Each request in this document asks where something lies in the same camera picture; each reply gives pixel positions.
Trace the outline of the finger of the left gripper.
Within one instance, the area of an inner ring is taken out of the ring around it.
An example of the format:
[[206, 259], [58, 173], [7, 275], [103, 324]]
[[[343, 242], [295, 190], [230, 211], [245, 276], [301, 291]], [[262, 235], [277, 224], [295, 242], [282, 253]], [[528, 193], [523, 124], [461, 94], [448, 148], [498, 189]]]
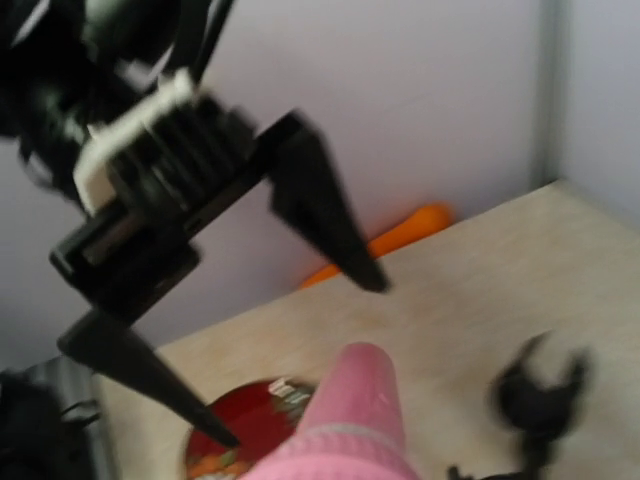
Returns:
[[271, 209], [361, 289], [385, 292], [384, 270], [369, 252], [323, 135], [298, 112], [269, 130]]
[[133, 329], [93, 309], [62, 334], [59, 350], [75, 362], [163, 405], [225, 447], [238, 438]]

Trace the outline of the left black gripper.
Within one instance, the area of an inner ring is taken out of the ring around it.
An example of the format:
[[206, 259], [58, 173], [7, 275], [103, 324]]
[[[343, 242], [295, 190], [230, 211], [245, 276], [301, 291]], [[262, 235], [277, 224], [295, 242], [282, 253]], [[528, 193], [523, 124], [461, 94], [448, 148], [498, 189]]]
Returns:
[[274, 124], [257, 132], [204, 95], [178, 107], [108, 163], [116, 198], [52, 250], [52, 264], [92, 308], [140, 318], [199, 264], [194, 237], [269, 177]]

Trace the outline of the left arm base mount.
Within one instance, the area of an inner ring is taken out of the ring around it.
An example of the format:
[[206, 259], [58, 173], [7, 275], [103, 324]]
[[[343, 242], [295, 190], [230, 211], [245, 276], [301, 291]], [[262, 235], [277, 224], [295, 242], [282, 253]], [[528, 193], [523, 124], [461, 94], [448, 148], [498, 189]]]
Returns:
[[90, 370], [58, 357], [1, 372], [1, 477], [118, 477]]

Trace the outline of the pink microphone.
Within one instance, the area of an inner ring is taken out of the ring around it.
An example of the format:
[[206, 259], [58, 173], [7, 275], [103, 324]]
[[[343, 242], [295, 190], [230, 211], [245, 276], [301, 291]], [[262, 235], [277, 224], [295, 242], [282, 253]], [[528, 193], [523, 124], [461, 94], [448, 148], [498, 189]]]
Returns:
[[395, 368], [370, 343], [344, 347], [292, 437], [246, 479], [417, 479], [406, 455]]

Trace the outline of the orange microphone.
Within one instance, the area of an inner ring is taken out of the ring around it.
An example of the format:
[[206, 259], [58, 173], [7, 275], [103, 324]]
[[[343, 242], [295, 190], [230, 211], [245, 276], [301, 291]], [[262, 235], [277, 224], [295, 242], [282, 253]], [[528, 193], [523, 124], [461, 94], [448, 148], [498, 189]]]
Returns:
[[425, 205], [393, 228], [366, 242], [356, 225], [340, 219], [337, 229], [314, 238], [319, 251], [331, 262], [299, 284], [303, 290], [342, 274], [360, 289], [381, 293], [390, 280], [377, 260], [450, 227], [455, 220], [453, 208], [446, 203]]

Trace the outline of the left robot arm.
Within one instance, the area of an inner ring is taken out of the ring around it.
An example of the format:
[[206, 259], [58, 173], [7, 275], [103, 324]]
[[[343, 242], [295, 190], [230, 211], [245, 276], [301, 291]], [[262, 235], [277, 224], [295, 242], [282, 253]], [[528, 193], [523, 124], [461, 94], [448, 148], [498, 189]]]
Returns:
[[202, 88], [232, 8], [1, 5], [1, 134], [85, 216], [49, 255], [90, 306], [59, 349], [230, 449], [237, 437], [132, 328], [198, 266], [194, 238], [268, 180], [275, 216], [361, 289], [389, 288], [321, 133], [298, 111], [258, 131]]

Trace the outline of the black stand of pink microphone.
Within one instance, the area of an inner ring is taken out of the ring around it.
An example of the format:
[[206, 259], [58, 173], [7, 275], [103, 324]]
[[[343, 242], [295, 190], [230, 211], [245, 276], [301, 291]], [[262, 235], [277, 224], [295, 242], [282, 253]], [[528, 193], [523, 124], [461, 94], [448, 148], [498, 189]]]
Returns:
[[545, 478], [556, 459], [560, 440], [577, 419], [590, 376], [590, 352], [573, 352], [562, 381], [544, 386], [528, 364], [547, 336], [541, 333], [527, 340], [491, 385], [490, 398], [497, 416], [518, 434], [519, 463], [518, 470], [494, 474], [494, 479]]

